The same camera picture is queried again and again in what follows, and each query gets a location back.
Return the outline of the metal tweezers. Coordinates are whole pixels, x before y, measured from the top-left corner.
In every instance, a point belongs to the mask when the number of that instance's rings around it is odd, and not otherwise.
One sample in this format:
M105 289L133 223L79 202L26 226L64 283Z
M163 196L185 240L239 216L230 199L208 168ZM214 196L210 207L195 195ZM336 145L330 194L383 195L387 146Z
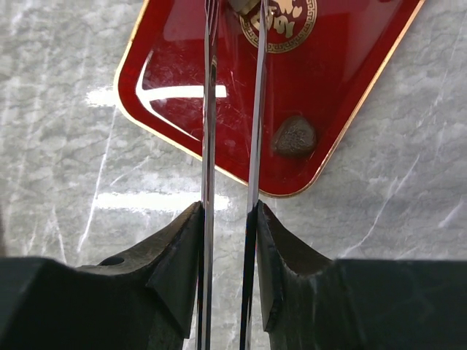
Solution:
M217 118L217 28L219 14L220 3L218 1L206 1L204 31L204 110L201 153L201 197L204 210L204 232L198 261L198 312L196 322L197 349L210 349L211 347L215 139ZM269 3L267 1L261 1L248 178L247 219L242 279L242 311L239 336L240 349L250 349L251 347L252 288L254 282L255 247L258 229L260 154L265 109L268 16Z

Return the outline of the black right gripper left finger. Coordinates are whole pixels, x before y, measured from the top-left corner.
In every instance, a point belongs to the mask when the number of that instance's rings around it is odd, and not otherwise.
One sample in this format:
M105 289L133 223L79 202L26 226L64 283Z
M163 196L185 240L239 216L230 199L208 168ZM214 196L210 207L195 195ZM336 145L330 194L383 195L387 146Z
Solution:
M3 349L181 349L190 335L203 209L98 265L1 259Z

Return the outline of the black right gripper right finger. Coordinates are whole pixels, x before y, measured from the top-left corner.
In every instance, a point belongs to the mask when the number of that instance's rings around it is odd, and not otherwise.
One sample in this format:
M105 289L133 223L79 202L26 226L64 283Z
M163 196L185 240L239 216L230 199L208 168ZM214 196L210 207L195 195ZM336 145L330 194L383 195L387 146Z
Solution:
M466 347L461 260L332 260L260 203L257 261L272 349Z

